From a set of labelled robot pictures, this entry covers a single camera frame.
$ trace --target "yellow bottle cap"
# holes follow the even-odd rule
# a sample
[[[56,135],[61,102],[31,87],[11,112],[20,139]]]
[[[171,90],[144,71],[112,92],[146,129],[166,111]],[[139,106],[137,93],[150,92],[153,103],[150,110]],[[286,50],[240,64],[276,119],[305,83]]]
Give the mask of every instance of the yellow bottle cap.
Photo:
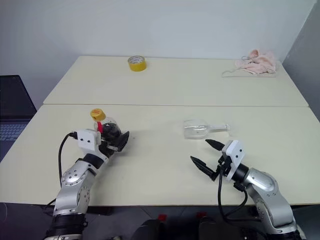
[[[92,119],[96,122],[101,122],[106,118],[106,115],[104,111],[102,111],[100,108],[95,108],[90,112],[90,115]]]

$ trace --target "white table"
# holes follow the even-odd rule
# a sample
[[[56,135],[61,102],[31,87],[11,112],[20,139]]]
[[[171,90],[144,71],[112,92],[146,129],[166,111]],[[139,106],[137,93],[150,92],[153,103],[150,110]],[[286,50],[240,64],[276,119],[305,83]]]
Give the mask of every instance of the white table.
[[[58,149],[72,130],[91,128],[90,110],[101,108],[130,131],[124,150],[101,169],[91,206],[217,205],[218,183],[200,172],[190,155],[214,168],[220,152],[204,140],[186,140],[182,122],[202,118],[228,122],[243,142],[243,163],[272,174],[290,204],[320,203],[320,123],[308,107],[192,107],[43,105],[0,164],[0,202],[46,204],[56,197]],[[208,138],[226,142],[225,132]],[[83,154],[77,141],[62,151],[65,171]],[[222,203],[243,195],[224,180]]]
[[[44,104],[308,106],[280,63],[276,77],[222,77],[234,60],[146,58],[141,72],[127,60],[80,56]]]

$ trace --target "tape roll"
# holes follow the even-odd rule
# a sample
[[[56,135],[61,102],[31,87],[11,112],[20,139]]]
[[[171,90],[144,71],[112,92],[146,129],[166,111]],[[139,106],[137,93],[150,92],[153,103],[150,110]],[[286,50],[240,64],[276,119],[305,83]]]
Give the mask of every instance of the tape roll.
[[[147,63],[143,56],[132,56],[128,59],[128,63],[130,69],[135,72],[140,72],[147,68]]]

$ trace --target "pink cloth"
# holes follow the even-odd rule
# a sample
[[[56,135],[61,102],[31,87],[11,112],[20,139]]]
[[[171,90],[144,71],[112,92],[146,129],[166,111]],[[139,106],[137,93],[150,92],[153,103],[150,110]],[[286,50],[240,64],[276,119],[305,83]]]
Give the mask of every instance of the pink cloth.
[[[251,74],[274,74],[276,72],[276,59],[272,52],[260,53],[259,50],[253,50],[248,59],[237,60],[235,65]]]

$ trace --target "bottle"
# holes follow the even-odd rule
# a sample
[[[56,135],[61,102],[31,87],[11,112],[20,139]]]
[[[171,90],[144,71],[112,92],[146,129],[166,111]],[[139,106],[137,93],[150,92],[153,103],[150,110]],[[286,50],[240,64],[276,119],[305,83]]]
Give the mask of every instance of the bottle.
[[[102,109],[95,108],[90,115],[94,121],[93,128],[101,133],[103,141],[110,142],[121,135],[117,122],[112,117],[107,117]]]

